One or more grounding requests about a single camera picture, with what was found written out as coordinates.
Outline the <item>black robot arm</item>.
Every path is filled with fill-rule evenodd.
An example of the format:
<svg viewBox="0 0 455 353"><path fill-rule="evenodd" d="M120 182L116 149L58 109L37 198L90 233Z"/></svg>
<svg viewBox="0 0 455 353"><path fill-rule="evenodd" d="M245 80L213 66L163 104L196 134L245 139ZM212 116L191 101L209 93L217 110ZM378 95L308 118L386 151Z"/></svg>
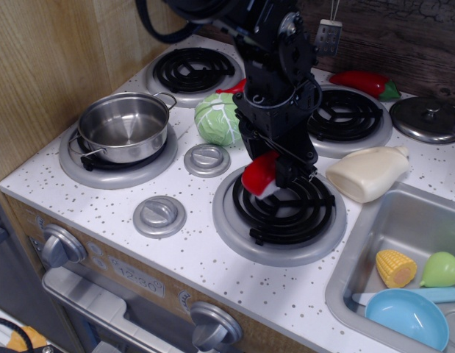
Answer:
<svg viewBox="0 0 455 353"><path fill-rule="evenodd" d="M314 177L318 154L307 131L320 107L322 90L312 74L317 49L309 41L295 1L168 1L186 20L184 27L161 34L153 27L147 1L136 8L147 32L162 43L178 43L212 24L229 34L246 74L234 95L243 142L251 159L270 150L280 188L299 177Z"/></svg>

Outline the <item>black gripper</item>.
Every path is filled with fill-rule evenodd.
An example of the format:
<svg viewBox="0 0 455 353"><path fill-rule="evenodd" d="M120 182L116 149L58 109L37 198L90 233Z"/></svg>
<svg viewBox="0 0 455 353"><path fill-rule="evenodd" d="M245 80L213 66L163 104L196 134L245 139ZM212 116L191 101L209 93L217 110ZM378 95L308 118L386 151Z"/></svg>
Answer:
<svg viewBox="0 0 455 353"><path fill-rule="evenodd" d="M240 134L252 160L270 150L284 157L275 161L275 180L279 188L288 188L300 177L317 173L315 151L307 131L307 120L315 108L313 96L293 94L286 101L271 105L266 100L250 100L245 93L234 94Z"/></svg>

